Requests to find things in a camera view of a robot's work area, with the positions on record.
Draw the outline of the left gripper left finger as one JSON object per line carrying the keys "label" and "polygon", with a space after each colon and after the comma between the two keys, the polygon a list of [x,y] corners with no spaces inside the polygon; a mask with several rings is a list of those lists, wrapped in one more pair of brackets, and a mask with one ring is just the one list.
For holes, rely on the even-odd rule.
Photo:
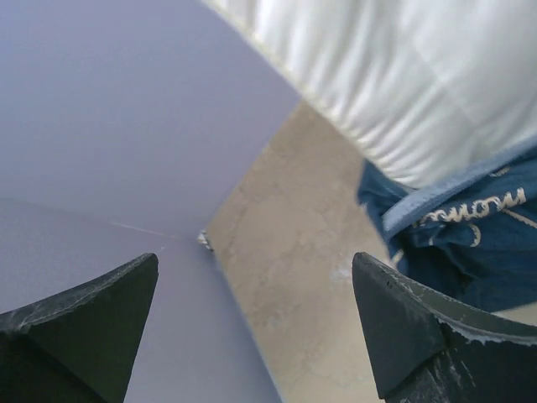
{"label": "left gripper left finger", "polygon": [[142,254],[1,315],[3,402],[122,402],[159,277]]}

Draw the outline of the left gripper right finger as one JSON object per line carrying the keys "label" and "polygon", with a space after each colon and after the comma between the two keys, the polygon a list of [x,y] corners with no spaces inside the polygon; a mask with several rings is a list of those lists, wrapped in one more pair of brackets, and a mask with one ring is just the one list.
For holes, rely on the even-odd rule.
{"label": "left gripper right finger", "polygon": [[381,400],[536,400],[534,326],[454,300],[366,253],[353,257],[352,285]]}

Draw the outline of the white pillow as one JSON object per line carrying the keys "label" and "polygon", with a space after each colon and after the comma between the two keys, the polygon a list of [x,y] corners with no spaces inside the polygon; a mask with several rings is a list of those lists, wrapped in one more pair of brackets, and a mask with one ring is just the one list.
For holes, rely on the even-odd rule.
{"label": "white pillow", "polygon": [[533,1],[210,1],[388,178],[428,186],[536,135]]}

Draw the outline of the blue fish-print pillowcase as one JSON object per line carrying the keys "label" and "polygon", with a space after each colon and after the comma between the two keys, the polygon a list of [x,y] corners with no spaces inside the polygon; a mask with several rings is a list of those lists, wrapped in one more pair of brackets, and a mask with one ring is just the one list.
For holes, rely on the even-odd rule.
{"label": "blue fish-print pillowcase", "polygon": [[357,200],[396,269],[484,311],[536,301],[536,149],[411,191],[366,163]]}

